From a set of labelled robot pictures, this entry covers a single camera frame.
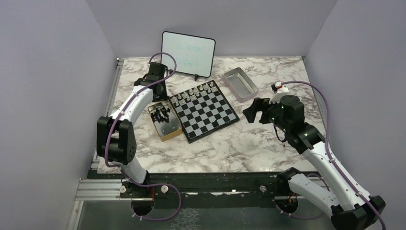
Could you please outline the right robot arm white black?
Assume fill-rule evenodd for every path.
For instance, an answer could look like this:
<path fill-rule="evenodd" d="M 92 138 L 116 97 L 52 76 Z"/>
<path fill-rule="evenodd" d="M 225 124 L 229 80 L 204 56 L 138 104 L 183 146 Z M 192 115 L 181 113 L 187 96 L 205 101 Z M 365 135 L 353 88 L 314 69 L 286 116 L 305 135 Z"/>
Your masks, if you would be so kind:
<path fill-rule="evenodd" d="M 322 210 L 337 230 L 364 230 L 374 224 L 386 206 L 379 196 L 363 189 L 326 146 L 318 129 L 305 121 L 305 107 L 297 96 L 285 95 L 279 102 L 255 98 L 243 110 L 249 123 L 261 112 L 261 124 L 272 123 L 285 133 L 286 141 L 307 159 L 329 185 L 330 191 L 310 181 L 296 168 L 278 174 L 277 191 L 299 194 Z"/>

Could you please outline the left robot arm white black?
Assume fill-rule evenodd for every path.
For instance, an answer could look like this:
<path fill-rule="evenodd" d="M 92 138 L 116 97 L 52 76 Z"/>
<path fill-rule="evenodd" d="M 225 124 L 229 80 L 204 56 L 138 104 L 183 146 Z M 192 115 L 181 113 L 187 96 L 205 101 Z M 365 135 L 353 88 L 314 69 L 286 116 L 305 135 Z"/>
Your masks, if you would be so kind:
<path fill-rule="evenodd" d="M 147 170 L 135 157 L 134 124 L 150 103 L 166 97 L 167 70 L 163 64 L 150 63 L 147 74 L 134 82 L 132 92 L 119 109 L 97 121 L 97 155 L 104 158 L 107 167 L 118 168 L 133 182 L 132 190 L 140 197 L 148 195 L 151 185 L 145 180 Z"/>

